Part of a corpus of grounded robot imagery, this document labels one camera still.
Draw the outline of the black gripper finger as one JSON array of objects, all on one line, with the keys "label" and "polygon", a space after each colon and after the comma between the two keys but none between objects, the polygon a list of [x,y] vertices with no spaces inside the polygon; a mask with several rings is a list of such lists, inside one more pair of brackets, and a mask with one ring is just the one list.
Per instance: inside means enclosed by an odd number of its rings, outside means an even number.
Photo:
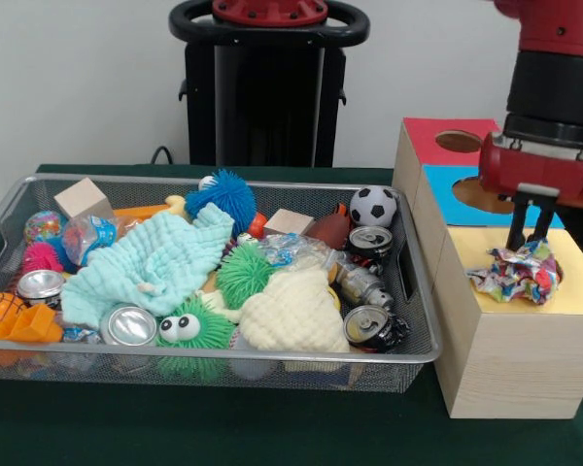
[{"label": "black gripper finger", "polygon": [[547,237],[548,229],[555,214],[555,197],[535,197],[532,203],[540,209],[535,228],[529,236],[530,241],[540,241]]},{"label": "black gripper finger", "polygon": [[517,191],[511,200],[514,209],[506,247],[509,250],[518,250],[525,243],[524,228],[530,199],[527,193]]}]

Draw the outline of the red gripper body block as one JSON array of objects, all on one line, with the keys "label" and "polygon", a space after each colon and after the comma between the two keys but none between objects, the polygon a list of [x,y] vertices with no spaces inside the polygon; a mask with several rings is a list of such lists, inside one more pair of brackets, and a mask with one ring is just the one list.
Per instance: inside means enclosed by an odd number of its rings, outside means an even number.
[{"label": "red gripper body block", "polygon": [[518,192],[554,198],[583,209],[583,149],[488,134],[479,156],[479,181],[490,192]]}]

